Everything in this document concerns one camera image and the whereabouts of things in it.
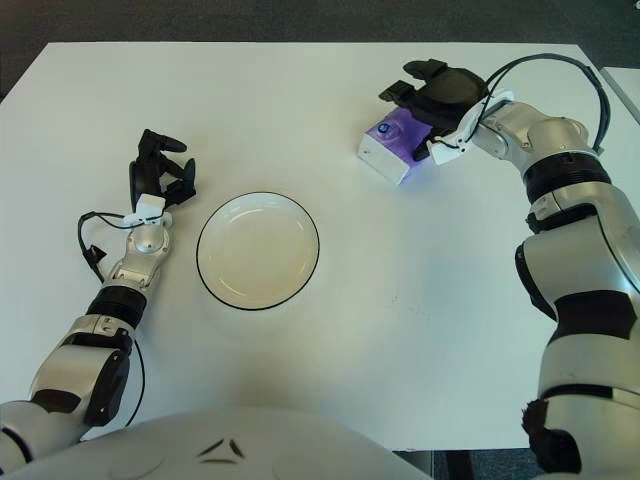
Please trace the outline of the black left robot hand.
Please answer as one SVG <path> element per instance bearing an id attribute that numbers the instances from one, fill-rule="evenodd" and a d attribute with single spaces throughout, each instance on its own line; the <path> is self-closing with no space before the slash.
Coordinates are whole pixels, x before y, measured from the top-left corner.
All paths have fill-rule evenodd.
<path id="1" fill-rule="evenodd" d="M 172 137 L 145 129 L 138 143 L 138 155 L 129 164 L 132 210 L 143 194 L 160 197 L 165 206 L 179 205 L 196 195 L 196 162 L 190 158 L 183 166 L 165 152 L 185 153 L 187 146 Z"/>

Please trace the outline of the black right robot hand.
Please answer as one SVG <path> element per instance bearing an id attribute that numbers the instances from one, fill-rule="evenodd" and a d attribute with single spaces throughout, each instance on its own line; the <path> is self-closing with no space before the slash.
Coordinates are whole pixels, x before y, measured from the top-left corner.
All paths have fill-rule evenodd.
<path id="1" fill-rule="evenodd" d="M 446 141 L 443 138 L 454 133 L 464 115 L 486 97 L 486 82 L 467 69 L 452 68 L 436 59 L 413 60 L 406 63 L 403 69 L 424 84 L 415 88 L 398 80 L 378 97 L 407 110 L 412 120 L 430 127 L 430 131 L 410 149 L 411 159 L 416 162 L 426 159 L 428 142 L 461 153 L 458 140 Z"/>

